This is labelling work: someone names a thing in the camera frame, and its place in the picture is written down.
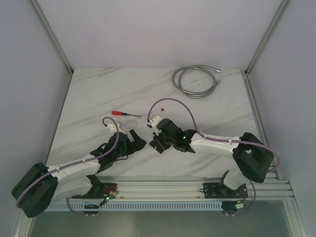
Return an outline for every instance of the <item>white cable clip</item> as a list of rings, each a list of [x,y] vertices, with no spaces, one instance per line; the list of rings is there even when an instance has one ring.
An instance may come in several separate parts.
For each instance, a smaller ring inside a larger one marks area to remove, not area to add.
[[[152,120],[150,119],[149,121],[146,120],[147,127],[152,128]]]
[[[60,172],[60,167],[61,167],[61,165],[56,166],[57,173],[59,173],[59,172]]]

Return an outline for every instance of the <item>gray cable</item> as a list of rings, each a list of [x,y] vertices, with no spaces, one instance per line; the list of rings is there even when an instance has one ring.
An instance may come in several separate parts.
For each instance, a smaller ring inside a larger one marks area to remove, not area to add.
[[[191,69],[200,70],[202,72],[205,72],[205,73],[209,74],[212,77],[212,79],[214,81],[214,84],[209,89],[207,89],[205,91],[201,91],[201,92],[194,92],[194,91],[189,91],[189,90],[183,89],[182,84],[181,84],[182,76],[183,76],[184,73],[186,73],[188,70],[191,70]],[[206,69],[213,70],[213,71],[216,71],[216,72],[219,72],[219,73],[221,72],[221,70],[219,70],[219,69],[215,69],[215,68],[211,68],[211,67],[203,66],[203,65],[195,65],[195,66],[190,66],[190,67],[181,67],[181,68],[177,69],[172,74],[172,78],[171,78],[172,83],[183,94],[185,94],[186,96],[189,96],[191,98],[201,99],[201,98],[204,98],[206,96],[209,96],[215,90],[216,85],[218,85],[221,81],[220,80],[216,81],[215,76],[209,70],[206,70]],[[179,75],[179,79],[178,79],[178,84],[179,85],[177,85],[177,83],[175,82],[174,78],[175,78],[176,74],[179,71],[182,71],[182,73]]]

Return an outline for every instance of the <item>robotic arm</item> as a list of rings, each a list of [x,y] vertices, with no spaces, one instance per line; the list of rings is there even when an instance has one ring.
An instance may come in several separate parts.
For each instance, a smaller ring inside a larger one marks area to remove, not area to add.
[[[108,168],[120,157],[129,156],[140,151],[146,145],[146,141],[141,139],[134,130],[130,134],[134,141],[131,142],[128,136],[119,129],[118,143],[115,148],[100,159],[93,159],[109,151],[116,139],[117,133],[113,124],[108,124],[114,135],[108,143],[104,143],[96,150],[90,152],[84,158],[79,159],[75,165],[66,163],[59,166],[46,167],[43,163],[35,164],[20,182],[13,188],[12,195],[17,200],[22,192],[42,175],[57,169],[57,172],[49,174],[40,182],[36,183],[20,200],[20,207],[27,217],[35,217],[41,214],[51,203],[80,195],[81,198],[96,198],[101,189],[101,182],[95,176]]]
[[[154,137],[149,143],[159,153],[173,146],[176,150],[190,153],[213,153],[235,160],[238,168],[227,171],[220,182],[220,189],[224,196],[249,180],[263,183],[274,158],[272,152],[257,146],[241,143],[215,142],[206,140],[212,137],[217,140],[240,140],[262,144],[253,134],[244,133],[241,137],[217,137],[205,135],[201,137],[196,130],[185,130],[177,127],[174,122],[159,116],[154,116],[148,122],[154,129]]]

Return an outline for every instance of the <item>white marble table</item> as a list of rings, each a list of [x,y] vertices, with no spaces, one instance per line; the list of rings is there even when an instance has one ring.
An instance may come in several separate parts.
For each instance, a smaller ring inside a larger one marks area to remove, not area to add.
[[[178,91],[171,82],[175,68],[77,68],[68,91],[47,165],[76,160],[108,141],[109,130],[102,118],[112,110],[138,117],[113,118],[128,131],[148,143],[152,129],[146,125],[151,105],[161,98],[179,99],[192,110],[202,132],[219,136],[241,136],[244,132],[257,135],[254,118],[239,69],[223,69],[214,73],[221,83],[213,94],[192,99]],[[183,86],[204,90],[212,81],[202,72],[185,74]],[[152,115],[169,118],[183,130],[194,129],[188,112],[178,103],[158,104]],[[128,160],[115,162],[99,175],[103,176],[195,176],[218,178],[235,167],[233,160],[213,154],[181,153],[170,148],[159,154],[148,144]]]

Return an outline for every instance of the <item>white wall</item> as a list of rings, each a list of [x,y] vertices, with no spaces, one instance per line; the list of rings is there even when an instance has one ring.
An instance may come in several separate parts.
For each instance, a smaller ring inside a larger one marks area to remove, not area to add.
[[[316,236],[316,1],[292,1],[252,80],[268,140]]]
[[[246,68],[280,0],[39,0],[73,67]]]
[[[0,236],[19,209],[11,190],[47,157],[68,74],[28,0],[0,4]]]

